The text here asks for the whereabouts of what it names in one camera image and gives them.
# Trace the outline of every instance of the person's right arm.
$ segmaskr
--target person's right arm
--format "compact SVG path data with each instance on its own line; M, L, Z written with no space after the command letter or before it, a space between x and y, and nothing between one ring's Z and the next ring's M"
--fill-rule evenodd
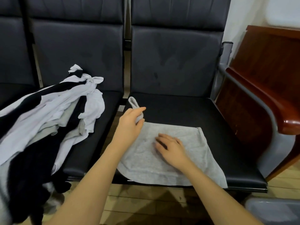
M156 140L167 147L155 145L164 159L190 180L215 225L262 224L188 158L178 138L159 134Z

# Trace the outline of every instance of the hand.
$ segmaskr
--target hand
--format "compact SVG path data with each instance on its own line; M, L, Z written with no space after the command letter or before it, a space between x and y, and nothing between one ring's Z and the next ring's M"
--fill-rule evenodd
M145 119L141 119L135 124L135 120L145 109L146 107L140 107L126 110L120 117L119 124L112 138L112 144L117 145L118 148L122 148L124 152L133 144L145 122Z
M155 138L156 149L161 153L163 158L172 166L182 171L182 169L192 161L189 159L185 153L185 147L183 146L181 140L176 137L171 137L167 134L159 133L158 137ZM167 149L164 148L159 142L163 143Z

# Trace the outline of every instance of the armrest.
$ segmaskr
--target armrest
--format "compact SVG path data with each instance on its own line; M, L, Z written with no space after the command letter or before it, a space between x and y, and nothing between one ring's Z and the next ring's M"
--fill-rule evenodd
M224 65L219 65L223 74L263 106L271 119L272 117L275 118L279 133L285 135L300 134L300 113L290 102L253 79L242 76L233 68L225 68Z

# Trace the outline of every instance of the forearm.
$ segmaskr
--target forearm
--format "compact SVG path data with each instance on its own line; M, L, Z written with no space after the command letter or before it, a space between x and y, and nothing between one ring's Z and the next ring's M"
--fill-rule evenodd
M192 162L182 172L192 183L215 225L262 224Z
M99 224L109 187L123 155L110 144L47 225Z

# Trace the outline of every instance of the wooden armrest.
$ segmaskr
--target wooden armrest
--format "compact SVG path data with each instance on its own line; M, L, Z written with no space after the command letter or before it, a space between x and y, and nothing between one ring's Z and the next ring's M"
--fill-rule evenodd
M272 110L279 133L285 135L300 134L300 113L290 102L253 79L242 76L232 67L227 68L226 72L260 98Z

